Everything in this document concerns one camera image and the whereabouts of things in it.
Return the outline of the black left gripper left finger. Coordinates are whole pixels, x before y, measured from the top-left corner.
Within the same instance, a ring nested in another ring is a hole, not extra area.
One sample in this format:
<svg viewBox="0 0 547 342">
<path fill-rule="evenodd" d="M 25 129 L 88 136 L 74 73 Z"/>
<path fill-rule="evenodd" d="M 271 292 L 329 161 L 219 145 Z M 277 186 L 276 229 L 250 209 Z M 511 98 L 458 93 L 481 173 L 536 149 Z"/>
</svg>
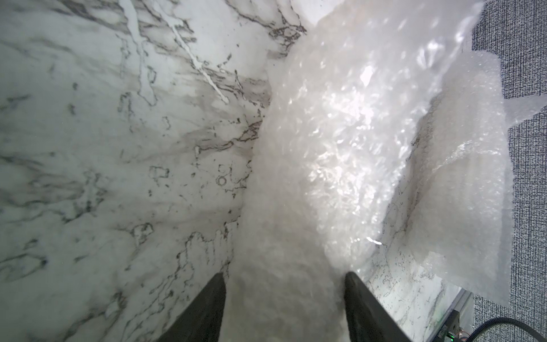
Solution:
<svg viewBox="0 0 547 342">
<path fill-rule="evenodd" d="M 225 301 L 224 275 L 217 273 L 158 341 L 218 342 Z"/>
</svg>

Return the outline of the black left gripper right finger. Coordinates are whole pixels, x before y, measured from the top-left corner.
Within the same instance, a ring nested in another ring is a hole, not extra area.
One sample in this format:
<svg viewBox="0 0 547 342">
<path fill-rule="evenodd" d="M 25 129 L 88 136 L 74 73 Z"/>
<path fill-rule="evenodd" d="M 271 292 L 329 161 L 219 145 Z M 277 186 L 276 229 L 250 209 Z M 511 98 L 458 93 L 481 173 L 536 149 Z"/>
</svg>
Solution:
<svg viewBox="0 0 547 342">
<path fill-rule="evenodd" d="M 344 287 L 351 342 L 411 342 L 355 272 L 346 274 Z"/>
</svg>

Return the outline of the white ribbed slim vase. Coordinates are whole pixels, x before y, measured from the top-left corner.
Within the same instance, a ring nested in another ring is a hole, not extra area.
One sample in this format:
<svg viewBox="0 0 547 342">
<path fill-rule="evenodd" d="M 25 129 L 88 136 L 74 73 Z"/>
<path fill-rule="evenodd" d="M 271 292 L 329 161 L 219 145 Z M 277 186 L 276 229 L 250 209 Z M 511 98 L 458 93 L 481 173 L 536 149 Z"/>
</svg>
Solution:
<svg viewBox="0 0 547 342">
<path fill-rule="evenodd" d="M 253 147 L 222 341 L 340 341 L 419 121 L 481 1 L 345 1 L 291 48 Z"/>
</svg>

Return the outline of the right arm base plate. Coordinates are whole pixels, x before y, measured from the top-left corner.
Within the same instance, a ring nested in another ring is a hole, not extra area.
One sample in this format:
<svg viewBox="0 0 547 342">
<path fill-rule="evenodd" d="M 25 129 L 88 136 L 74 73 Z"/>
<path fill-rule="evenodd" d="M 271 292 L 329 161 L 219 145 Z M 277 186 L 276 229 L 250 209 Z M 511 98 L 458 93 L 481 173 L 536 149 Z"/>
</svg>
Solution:
<svg viewBox="0 0 547 342">
<path fill-rule="evenodd" d="M 458 342 L 460 339 L 461 311 L 449 310 L 442 318 L 438 326 L 432 332 L 427 342 Z"/>
</svg>

